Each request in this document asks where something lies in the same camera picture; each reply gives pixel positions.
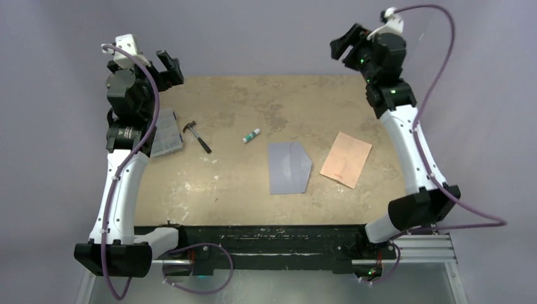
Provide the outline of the green white glue stick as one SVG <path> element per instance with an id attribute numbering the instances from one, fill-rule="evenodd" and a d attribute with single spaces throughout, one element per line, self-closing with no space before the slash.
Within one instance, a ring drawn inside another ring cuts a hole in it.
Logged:
<path id="1" fill-rule="evenodd" d="M 249 134 L 247 134 L 246 136 L 244 136 L 242 138 L 242 141 L 243 143 L 248 143 L 250 142 L 252 139 L 254 139 L 256 136 L 258 136 L 260 134 L 260 129 L 255 129 L 253 130 L 252 132 L 250 132 Z"/>

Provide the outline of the orange letter paper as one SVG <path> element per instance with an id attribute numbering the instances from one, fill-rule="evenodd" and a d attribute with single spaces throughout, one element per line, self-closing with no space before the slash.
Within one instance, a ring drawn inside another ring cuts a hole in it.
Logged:
<path id="1" fill-rule="evenodd" d="M 320 174 L 354 189 L 371 149 L 371 144 L 339 132 Z"/>

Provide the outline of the grey envelope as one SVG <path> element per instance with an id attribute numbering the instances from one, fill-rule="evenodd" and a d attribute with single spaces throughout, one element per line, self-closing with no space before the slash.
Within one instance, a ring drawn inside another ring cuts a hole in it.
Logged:
<path id="1" fill-rule="evenodd" d="M 312 161 L 300 142 L 273 142 L 267 146 L 271 195 L 306 192 Z"/>

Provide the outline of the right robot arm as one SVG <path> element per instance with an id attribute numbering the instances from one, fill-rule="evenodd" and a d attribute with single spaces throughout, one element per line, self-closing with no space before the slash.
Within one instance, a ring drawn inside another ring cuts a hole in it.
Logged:
<path id="1" fill-rule="evenodd" d="M 388 132 L 405 181 L 406 195 L 389 202 L 385 216 L 366 224 L 365 235 L 355 241 L 357 253 L 370 258 L 399 233 L 444 220 L 455 205 L 450 196 L 459 198 L 461 193 L 436 168 L 418 122 L 413 90 L 401 77 L 407 52 L 403 37 L 356 23 L 330 47 L 332 59 L 364 77 L 367 101 Z"/>

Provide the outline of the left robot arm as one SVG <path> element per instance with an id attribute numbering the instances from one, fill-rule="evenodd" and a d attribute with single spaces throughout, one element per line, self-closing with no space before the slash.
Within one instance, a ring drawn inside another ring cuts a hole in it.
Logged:
<path id="1" fill-rule="evenodd" d="M 134 228 L 136 201 L 156 133 L 159 92 L 181 85 L 179 61 L 157 51 L 165 70 L 152 63 L 140 68 L 114 61 L 107 64 L 106 150 L 108 171 L 99 214 L 85 243 L 77 243 L 74 258 L 97 276 L 144 277 L 151 262 L 166 252 L 174 259 L 187 255 L 189 242 L 172 226 L 157 227 L 137 236 Z"/>

